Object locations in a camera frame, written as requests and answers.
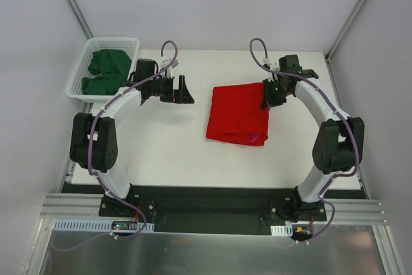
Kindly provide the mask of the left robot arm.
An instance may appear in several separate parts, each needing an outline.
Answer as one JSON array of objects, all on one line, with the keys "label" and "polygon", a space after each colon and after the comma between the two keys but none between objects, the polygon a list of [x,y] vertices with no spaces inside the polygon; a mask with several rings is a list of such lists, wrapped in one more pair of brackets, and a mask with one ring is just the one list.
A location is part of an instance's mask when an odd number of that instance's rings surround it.
[{"label": "left robot arm", "polygon": [[70,159],[96,179],[104,191],[100,216],[138,216],[139,204],[132,185],[117,163],[117,127],[151,97],[164,103],[193,104],[185,76],[173,77],[174,60],[157,64],[139,59],[119,90],[95,113],[78,113],[73,119]]}]

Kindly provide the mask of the pink t shirt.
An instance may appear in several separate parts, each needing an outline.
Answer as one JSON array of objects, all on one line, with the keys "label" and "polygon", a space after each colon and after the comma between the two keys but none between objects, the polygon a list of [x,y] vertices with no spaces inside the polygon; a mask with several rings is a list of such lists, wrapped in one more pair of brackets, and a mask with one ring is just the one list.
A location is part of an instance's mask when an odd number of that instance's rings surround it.
[{"label": "pink t shirt", "polygon": [[260,139],[260,136],[261,135],[250,134],[249,137],[248,137],[248,141],[250,143],[255,143],[257,140]]}]

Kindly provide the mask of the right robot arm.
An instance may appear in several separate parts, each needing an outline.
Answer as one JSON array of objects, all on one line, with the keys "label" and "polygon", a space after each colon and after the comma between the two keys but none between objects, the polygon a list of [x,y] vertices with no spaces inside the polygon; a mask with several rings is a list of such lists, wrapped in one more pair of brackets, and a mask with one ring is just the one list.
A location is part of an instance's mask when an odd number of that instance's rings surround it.
[{"label": "right robot arm", "polygon": [[328,98],[316,72],[302,69],[297,55],[280,58],[277,71],[269,64],[264,68],[270,74],[263,81],[261,107],[281,106],[292,95],[305,105],[319,127],[312,149],[313,168],[291,197],[276,208],[278,217],[298,222],[321,208],[323,196],[335,179],[357,172],[365,125],[360,117],[349,116]]}]

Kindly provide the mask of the red t shirt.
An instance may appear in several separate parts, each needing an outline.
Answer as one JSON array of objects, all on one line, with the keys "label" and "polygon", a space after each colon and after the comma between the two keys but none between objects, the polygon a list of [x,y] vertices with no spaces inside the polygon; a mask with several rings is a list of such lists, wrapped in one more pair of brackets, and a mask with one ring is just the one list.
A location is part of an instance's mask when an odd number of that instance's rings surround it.
[{"label": "red t shirt", "polygon": [[[206,138],[242,146],[264,146],[269,110],[261,108],[263,83],[216,86],[212,91]],[[250,143],[250,134],[261,135]]]}]

